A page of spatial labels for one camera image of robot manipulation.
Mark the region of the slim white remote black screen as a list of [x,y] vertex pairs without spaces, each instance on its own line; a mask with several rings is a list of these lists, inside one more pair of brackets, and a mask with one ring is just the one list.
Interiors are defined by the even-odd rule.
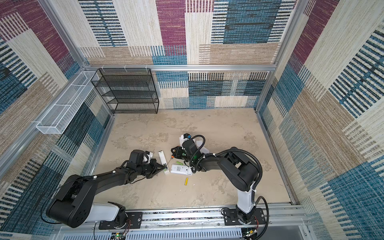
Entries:
[[167,175],[167,174],[170,173],[170,171],[169,171],[169,168],[168,168],[168,163],[167,163],[167,159],[165,157],[164,151],[159,151],[158,153],[159,153],[159,157],[160,157],[160,160],[161,160],[161,164],[164,167],[163,172],[165,173],[165,175]]

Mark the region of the white remote control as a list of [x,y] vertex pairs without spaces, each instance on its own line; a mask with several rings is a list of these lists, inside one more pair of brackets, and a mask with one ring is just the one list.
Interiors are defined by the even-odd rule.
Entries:
[[186,176],[191,176],[193,174],[190,167],[185,165],[177,165],[177,164],[172,165],[170,172],[172,174],[186,175]]
[[210,151],[209,151],[207,148],[205,148],[205,147],[202,147],[202,148],[200,149],[200,152],[201,152],[202,154],[209,154],[209,153],[210,153]]

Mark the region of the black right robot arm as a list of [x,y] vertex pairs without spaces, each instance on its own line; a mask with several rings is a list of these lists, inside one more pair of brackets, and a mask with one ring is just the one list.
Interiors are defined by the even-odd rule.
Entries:
[[215,153],[202,153],[193,140],[171,149],[172,157],[186,163],[186,173],[221,170],[238,190],[237,217],[242,224],[249,224],[256,211],[256,187],[263,176],[260,161],[245,150],[232,147]]

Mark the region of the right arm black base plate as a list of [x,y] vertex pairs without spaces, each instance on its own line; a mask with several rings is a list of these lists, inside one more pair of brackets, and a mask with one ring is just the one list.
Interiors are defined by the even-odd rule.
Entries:
[[267,215],[263,209],[254,207],[250,213],[245,214],[240,209],[222,208],[221,214],[224,217],[226,226],[236,225],[264,225]]

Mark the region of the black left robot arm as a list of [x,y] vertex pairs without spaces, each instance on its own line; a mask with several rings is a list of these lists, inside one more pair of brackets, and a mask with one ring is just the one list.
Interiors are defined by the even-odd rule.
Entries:
[[71,228],[87,222],[123,228],[128,222],[126,208],[113,202],[96,204],[95,196],[114,187],[133,184],[138,176],[151,179],[164,169],[164,165],[151,158],[150,152],[134,150],[128,160],[112,171],[93,176],[70,176],[48,205],[46,216]]

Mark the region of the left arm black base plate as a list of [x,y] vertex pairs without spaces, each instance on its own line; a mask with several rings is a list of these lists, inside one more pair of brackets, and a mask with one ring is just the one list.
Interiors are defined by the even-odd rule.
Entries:
[[128,230],[139,229],[142,224],[143,212],[126,212],[118,215],[113,221],[101,221],[99,230]]

